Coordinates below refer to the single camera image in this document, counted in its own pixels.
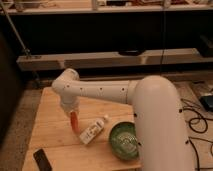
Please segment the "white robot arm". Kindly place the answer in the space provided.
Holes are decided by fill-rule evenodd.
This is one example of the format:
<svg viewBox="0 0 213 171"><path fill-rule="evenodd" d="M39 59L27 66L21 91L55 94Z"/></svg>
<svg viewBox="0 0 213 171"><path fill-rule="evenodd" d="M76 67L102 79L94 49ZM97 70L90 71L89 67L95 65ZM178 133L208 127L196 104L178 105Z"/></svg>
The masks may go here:
<svg viewBox="0 0 213 171"><path fill-rule="evenodd" d="M130 105L142 171L195 171L180 96L167 78L87 82L68 68L53 81L52 89L66 112L75 108L80 96Z"/></svg>

